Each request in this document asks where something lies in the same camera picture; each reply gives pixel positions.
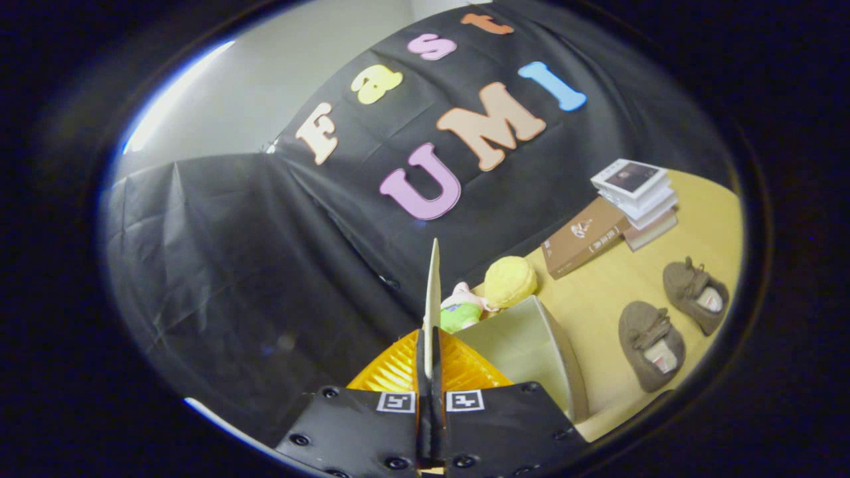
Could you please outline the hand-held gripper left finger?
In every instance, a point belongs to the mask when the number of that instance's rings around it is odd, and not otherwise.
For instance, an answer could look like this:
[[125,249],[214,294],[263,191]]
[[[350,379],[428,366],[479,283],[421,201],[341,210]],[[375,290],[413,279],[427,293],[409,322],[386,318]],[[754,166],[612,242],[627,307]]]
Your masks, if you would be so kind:
[[346,386],[311,393],[276,451],[333,476],[419,476],[433,457],[424,341],[413,330]]

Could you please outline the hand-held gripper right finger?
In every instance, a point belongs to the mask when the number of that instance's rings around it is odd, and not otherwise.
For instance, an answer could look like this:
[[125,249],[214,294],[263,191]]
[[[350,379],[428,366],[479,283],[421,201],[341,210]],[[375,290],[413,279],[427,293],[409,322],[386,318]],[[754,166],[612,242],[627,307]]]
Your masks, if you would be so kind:
[[550,476],[586,449],[541,383],[512,381],[442,329],[430,338],[430,459],[444,475]]

